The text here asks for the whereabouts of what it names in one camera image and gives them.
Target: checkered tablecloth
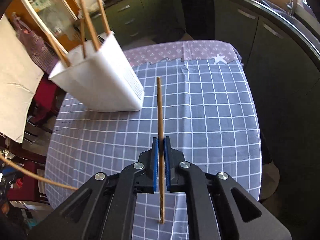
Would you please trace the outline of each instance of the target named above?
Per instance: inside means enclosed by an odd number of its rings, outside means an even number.
[[[81,186],[96,172],[120,172],[157,137],[156,77],[162,78],[164,132],[172,148],[203,171],[225,171],[256,199],[261,181],[260,131],[241,63],[215,59],[161,61],[134,67],[144,90],[138,112],[97,113],[66,95],[52,134],[45,176]],[[70,191],[46,185],[53,208]],[[186,200],[166,193],[165,224],[159,193],[138,194],[132,239],[187,239]]]

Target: countertop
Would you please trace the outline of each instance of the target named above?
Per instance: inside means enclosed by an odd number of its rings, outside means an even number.
[[[123,0],[105,0],[104,7],[108,8]],[[308,54],[314,64],[320,71],[320,42],[318,39],[296,18],[289,16],[278,6],[265,0],[231,0],[238,3],[259,15],[267,18],[279,28],[285,31],[294,39],[302,49]],[[98,11],[92,12],[90,17],[98,14]]]

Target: faucet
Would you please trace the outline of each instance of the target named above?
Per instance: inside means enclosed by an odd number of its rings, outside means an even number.
[[[287,8],[288,8],[287,14],[291,16],[292,9],[293,9],[293,0],[290,0],[289,3],[287,3]]]

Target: wooden rod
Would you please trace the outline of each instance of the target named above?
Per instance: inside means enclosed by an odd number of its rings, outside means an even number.
[[[21,171],[21,172],[22,172],[23,174],[25,174],[25,175],[27,175],[27,176],[29,176],[29,177],[32,177],[33,179],[37,179],[37,180],[40,180],[40,181],[43,181],[43,182],[45,182],[45,183],[52,184],[52,185],[55,185],[55,186],[58,186],[58,187],[63,187],[63,188],[66,188],[66,189],[71,189],[71,190],[77,190],[76,187],[72,187],[72,186],[69,186],[69,185],[64,185],[64,184],[62,184],[62,183],[55,182],[55,181],[52,181],[52,180],[50,180],[50,179],[46,179],[46,178],[44,178],[44,177],[41,177],[41,176],[39,176],[39,175],[37,175],[37,174],[34,174],[34,173],[32,173],[31,171],[28,171],[28,170],[22,168],[21,166],[15,164],[14,162],[12,162],[12,161],[4,158],[4,156],[3,156],[1,153],[0,153],[0,159],[1,159],[4,163],[8,164],[9,166],[15,168],[15,169],[18,170],[18,171]]]
[[[158,102],[158,140],[159,140],[159,188],[160,188],[160,223],[164,224],[164,130],[162,113],[161,78],[157,77],[157,102]]]
[[[83,53],[83,58],[87,57],[87,53],[85,51],[85,46],[84,46],[84,18],[80,19],[80,36],[81,36],[81,44],[82,44],[82,53]]]
[[[87,24],[91,39],[92,39],[92,43],[93,43],[93,47],[95,51],[98,51],[100,48],[100,43],[98,41],[97,38],[97,32],[95,30],[95,28],[93,27],[92,21],[90,19],[88,10],[85,6],[84,0],[79,0],[80,1],[80,6],[81,6],[81,10],[82,10],[82,14],[85,20],[85,23]]]
[[[103,28],[104,28],[105,33],[108,36],[111,31],[110,31],[109,23],[108,23],[108,20],[106,17],[106,12],[105,12],[103,5],[102,5],[102,0],[97,0],[97,3],[99,5],[99,9],[100,9],[100,13],[101,13]]]
[[[71,66],[71,63],[69,59],[67,58],[66,54],[62,51],[62,49],[57,45],[57,43],[54,41],[54,39],[51,37],[50,34],[45,32],[45,35],[47,36],[51,46],[53,47],[54,51],[58,55],[60,61],[64,63],[67,67]]]

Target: white cloth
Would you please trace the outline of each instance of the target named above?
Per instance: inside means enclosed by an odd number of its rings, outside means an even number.
[[[5,16],[0,20],[0,40],[0,132],[22,143],[28,109],[44,73]]]

